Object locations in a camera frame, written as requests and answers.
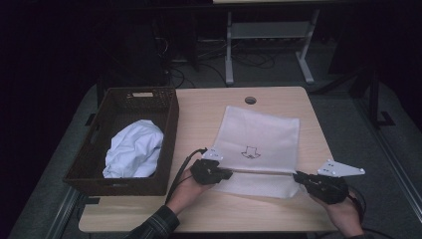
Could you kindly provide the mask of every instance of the crumpled cloth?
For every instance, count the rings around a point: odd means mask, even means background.
[[[227,107],[214,148],[219,167],[234,169],[214,190],[243,195],[289,198],[299,185],[296,172],[300,120]]]
[[[151,120],[139,120],[111,139],[105,178],[148,177],[157,166],[163,133]]]

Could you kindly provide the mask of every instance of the table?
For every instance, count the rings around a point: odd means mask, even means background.
[[[177,90],[180,117],[170,182],[183,160],[197,148],[210,147],[226,106],[242,107],[301,120],[298,170],[316,173],[332,155],[306,91],[300,87]],[[254,97],[254,105],[245,103]],[[164,196],[103,196],[86,205],[84,232],[130,231],[163,203]],[[290,199],[208,191],[179,215],[178,232],[326,231],[335,228],[326,213],[303,192]]]

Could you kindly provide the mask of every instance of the dark background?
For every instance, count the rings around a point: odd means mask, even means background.
[[[0,3],[0,238],[7,237],[13,227],[90,87],[98,81],[106,87],[165,84],[160,67],[165,68],[165,61],[157,58],[148,18],[105,17],[83,9],[79,2],[65,0]],[[418,1],[410,0],[364,5],[351,12],[325,9],[316,32],[319,40],[327,36],[340,40],[334,72],[347,73],[363,63],[371,64],[419,128],[422,29],[417,23],[421,10]],[[213,31],[218,35],[223,29],[224,34],[225,20],[210,28],[211,14],[177,19],[174,25],[161,22],[164,35],[175,45],[177,38],[195,42],[196,37],[189,28],[180,34],[177,26],[190,26],[202,35]],[[136,68],[139,63],[145,67]]]

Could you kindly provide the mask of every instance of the floor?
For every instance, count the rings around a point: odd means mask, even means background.
[[[173,64],[170,85],[180,89],[227,87],[224,84],[222,57],[224,43],[200,44],[199,71],[183,63],[181,58]],[[340,77],[327,73],[335,42],[312,43],[307,61],[316,80],[313,85],[305,83],[296,61],[295,51],[300,48],[301,42],[279,42],[282,47],[276,50],[260,44],[255,43],[249,52],[235,48],[235,85],[231,87],[301,86],[311,92]],[[367,96],[355,100],[347,94],[352,82],[346,82],[325,95],[310,95],[310,99],[335,160],[358,165],[366,171],[364,176],[346,179],[365,198],[363,227],[375,238],[389,238],[381,233],[392,238],[420,238],[422,218],[415,202],[421,201],[419,195],[422,193],[422,173],[419,170],[422,166],[421,131],[402,109],[394,93],[384,85],[380,87],[379,111],[388,112],[395,125],[375,129],[367,119]],[[92,87],[81,101],[10,238],[100,239],[121,238],[124,235],[81,232],[78,222],[84,210],[84,197],[62,182],[88,130],[86,121],[96,110],[96,87]],[[239,235],[226,236],[237,238]],[[254,238],[290,236],[262,234],[254,235]],[[308,238],[321,236],[322,233],[308,233]],[[341,236],[333,233],[323,238]]]

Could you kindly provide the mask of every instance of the white plastic bracket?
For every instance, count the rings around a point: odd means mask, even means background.
[[[223,160],[223,155],[215,149],[215,147],[209,148],[204,154],[202,154],[202,159],[212,159],[212,160]]]
[[[352,167],[329,159],[317,170],[317,174],[331,177],[341,177],[362,175],[365,174],[365,170],[363,168]]]

